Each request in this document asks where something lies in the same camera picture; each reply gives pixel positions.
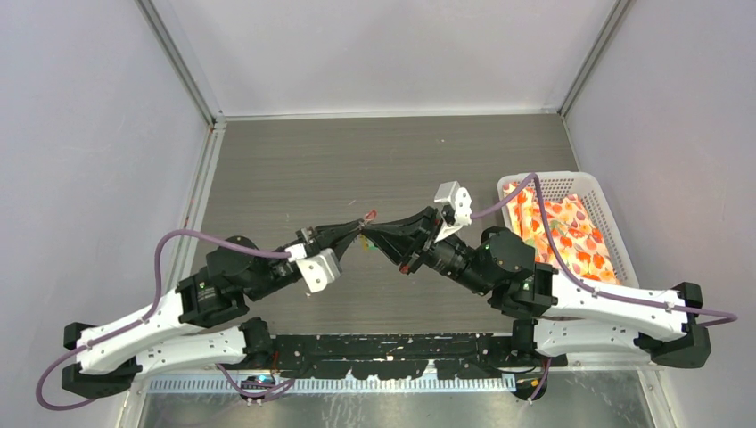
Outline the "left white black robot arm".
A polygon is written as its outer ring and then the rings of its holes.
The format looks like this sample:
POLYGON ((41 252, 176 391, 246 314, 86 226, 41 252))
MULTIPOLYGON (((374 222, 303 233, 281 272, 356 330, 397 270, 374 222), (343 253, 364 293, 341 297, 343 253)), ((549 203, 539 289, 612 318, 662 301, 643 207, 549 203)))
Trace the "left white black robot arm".
POLYGON ((258 301, 304 281, 320 292, 341 275, 340 261, 365 221, 316 226, 273 251, 251 239, 219 239, 192 230, 167 234, 216 244, 196 273, 172 289, 156 285, 152 303, 106 325, 71 323, 64 346, 73 363, 62 369, 65 391, 85 399, 110 397, 138 379, 181 368, 246 363, 266 367, 274 355, 267 324, 244 320, 258 301))

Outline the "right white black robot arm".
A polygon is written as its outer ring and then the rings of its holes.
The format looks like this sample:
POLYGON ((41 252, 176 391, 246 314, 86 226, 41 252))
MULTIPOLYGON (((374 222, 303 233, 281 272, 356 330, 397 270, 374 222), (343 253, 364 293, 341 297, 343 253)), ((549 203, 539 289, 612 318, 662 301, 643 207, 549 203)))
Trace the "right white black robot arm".
POLYGON ((472 247, 431 207, 368 224, 361 234, 402 274, 431 268, 510 317, 509 354, 521 366, 563 354, 627 352, 658 366, 692 369, 711 354, 708 329, 696 320, 703 305, 697 284, 648 291, 576 278, 537 262, 534 248, 503 226, 486 228, 472 247))

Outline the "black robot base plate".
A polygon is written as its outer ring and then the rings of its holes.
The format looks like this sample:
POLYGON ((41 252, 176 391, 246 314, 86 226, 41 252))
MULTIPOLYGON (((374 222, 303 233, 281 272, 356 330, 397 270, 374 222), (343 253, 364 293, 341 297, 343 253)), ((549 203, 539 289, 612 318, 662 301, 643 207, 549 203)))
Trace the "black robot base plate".
POLYGON ((277 335, 232 370, 269 370, 294 379, 382 381, 417 379, 433 370, 440 380, 492 379, 538 373, 545 359, 493 333, 277 335))

